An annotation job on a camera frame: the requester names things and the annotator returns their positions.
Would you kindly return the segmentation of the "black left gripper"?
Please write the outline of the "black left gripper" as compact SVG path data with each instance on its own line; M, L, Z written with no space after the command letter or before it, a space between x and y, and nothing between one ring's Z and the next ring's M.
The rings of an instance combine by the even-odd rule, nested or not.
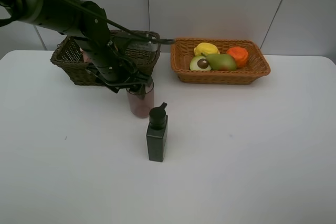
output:
M154 37L150 35L140 38L154 42ZM74 37L74 40L92 61L87 70L104 86L115 93L130 88L130 94L135 98L145 99L146 84L153 82L152 77L138 73L135 63L115 47L110 35Z

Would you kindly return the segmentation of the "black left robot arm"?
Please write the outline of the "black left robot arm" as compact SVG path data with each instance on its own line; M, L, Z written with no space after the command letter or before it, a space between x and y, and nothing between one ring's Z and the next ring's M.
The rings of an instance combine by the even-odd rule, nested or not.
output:
M126 89L144 99L152 85L159 36L143 31L109 29L106 12L92 1L1 0L9 17L6 26L22 22L65 35L52 63L77 85L104 86L113 92Z

